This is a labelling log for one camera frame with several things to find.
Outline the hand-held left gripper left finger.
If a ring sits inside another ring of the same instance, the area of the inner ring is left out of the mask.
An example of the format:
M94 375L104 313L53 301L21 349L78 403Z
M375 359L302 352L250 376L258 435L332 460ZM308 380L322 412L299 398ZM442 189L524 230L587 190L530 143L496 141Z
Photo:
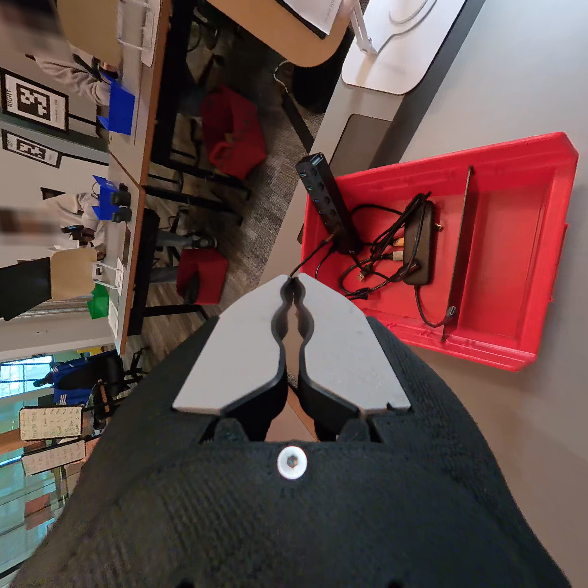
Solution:
M227 415L277 387L286 374L292 285L279 275L221 313L173 401L176 411Z

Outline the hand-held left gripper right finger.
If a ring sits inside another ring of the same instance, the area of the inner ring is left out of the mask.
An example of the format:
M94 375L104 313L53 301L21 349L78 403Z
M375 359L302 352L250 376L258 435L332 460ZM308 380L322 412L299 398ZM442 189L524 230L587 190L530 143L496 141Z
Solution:
M407 411L408 395L366 315L311 275L300 274L295 285L303 382L363 416Z

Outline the black USB hub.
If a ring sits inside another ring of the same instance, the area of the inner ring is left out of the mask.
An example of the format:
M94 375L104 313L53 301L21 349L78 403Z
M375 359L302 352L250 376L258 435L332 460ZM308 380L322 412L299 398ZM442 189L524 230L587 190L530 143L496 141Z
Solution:
M315 210L342 254L359 254L364 245L323 153L302 158L295 166Z
M434 267L435 205L425 201L408 218L404 227L403 261L408 271L403 282L409 286L428 285Z

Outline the red plastic bin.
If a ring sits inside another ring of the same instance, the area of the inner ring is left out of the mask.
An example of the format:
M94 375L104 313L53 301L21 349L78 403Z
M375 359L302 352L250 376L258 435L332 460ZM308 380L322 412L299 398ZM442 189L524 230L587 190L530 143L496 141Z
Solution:
M336 178L364 249L316 254L302 272L345 295L403 342L498 369L536 360L552 301L579 154L564 132L449 152ZM441 342L467 171L479 195L463 304ZM433 275L403 282L405 224L435 205Z

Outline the wood-edged desk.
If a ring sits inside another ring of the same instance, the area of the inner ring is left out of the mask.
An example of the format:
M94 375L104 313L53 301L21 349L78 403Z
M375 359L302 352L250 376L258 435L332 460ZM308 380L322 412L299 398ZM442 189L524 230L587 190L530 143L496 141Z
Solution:
M141 63L138 52L123 49L121 84L135 95L131 136L109 132L109 151L137 183L146 185L151 163L195 178L241 190L251 190L241 181L173 159L173 137L182 100L192 75L187 67L195 1L161 1L153 65Z
M107 178L115 184L115 187L124 184L128 188L132 214L128 223L109 222L106 237L107 265L118 269L118 261L122 263L120 287L116 291L117 295L111 298L116 312L109 313L109 324L114 335L116 349L119 353L123 353L131 331L135 283L138 275L137 264L147 194L144 186L137 183L112 154L108 158Z

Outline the small green bin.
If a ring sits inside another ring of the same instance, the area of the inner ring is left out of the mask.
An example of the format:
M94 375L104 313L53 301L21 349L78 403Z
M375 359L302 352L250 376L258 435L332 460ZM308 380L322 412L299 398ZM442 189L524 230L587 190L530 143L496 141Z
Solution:
M108 290L106 286L96 283L91 293L91 299L86 303L91 319L108 317L110 302Z

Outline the white desk stand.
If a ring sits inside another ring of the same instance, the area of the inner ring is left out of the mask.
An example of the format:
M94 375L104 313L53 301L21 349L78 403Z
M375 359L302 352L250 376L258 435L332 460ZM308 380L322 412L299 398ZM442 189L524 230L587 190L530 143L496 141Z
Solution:
M466 1L359 1L350 4L355 35L342 81L404 95L423 79Z
M125 267L121 258L117 258L114 266L108 265L103 261L92 264L93 282L110 290L116 290L121 293L123 279L125 276Z
M122 49L138 52L141 63L153 65L158 35L160 1L118 1L116 40Z

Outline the black bin divider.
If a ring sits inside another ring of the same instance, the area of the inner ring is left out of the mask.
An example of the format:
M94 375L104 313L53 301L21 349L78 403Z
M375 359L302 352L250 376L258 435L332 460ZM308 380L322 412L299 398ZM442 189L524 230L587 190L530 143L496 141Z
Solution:
M469 166L467 171L462 217L456 254L454 260L452 281L450 285L448 308L453 310L452 316L446 315L443 326L441 342L445 343L449 336L456 330L458 319L463 304L467 269L472 248L474 225L476 220L479 195L475 187L474 166Z

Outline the chair with blue jacket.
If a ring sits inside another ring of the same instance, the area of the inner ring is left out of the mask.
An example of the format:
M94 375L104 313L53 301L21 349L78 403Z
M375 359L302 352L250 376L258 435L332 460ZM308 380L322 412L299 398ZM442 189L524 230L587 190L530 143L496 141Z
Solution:
M66 406L87 404L99 384L105 387L107 398L129 389L122 359L115 350L62 362L33 382L35 387L51 387L54 404Z

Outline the plain wooden board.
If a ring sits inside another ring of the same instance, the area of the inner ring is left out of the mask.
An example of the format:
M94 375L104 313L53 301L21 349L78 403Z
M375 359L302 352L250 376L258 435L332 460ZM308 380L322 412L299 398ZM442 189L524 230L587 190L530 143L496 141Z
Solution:
M93 265L96 262L97 253L94 248L55 252L49 262L51 300L91 296L95 287Z
M118 1L57 1L65 36L73 46L111 65L123 59L116 40Z

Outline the blue plastic bin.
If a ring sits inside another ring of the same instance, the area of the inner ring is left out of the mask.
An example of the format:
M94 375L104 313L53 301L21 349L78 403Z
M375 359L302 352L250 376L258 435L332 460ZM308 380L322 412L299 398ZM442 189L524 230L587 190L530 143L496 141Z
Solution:
M109 82L108 116L98 116L100 124L110 133L131 136L134 124L135 95L113 77Z
M119 205L113 202L113 194L118 187L110 180L101 176L93 175L94 183L98 186L94 197L92 210L98 220L111 222L115 214L119 212Z

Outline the black panel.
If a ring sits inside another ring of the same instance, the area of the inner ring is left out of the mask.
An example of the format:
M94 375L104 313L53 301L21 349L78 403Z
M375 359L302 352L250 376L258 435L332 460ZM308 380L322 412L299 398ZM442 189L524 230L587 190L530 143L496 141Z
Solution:
M12 320L52 298L50 258L1 268L1 319Z

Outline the black-framed marker sign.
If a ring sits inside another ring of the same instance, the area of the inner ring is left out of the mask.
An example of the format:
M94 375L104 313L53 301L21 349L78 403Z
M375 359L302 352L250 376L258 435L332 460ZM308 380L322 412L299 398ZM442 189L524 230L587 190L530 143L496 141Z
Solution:
M68 133L69 96L1 68L1 109L4 114Z
M55 169L61 167L62 154L48 146L41 145L6 129L1 129L1 142L4 151Z

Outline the wooden instruction board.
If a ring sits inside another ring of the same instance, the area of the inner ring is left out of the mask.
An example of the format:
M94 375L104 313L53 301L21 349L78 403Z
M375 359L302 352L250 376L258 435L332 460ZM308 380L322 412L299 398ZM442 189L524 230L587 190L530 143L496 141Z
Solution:
M352 1L343 1L330 33L320 39L276 1L210 1L210 4L303 68L326 62L340 46L350 23Z

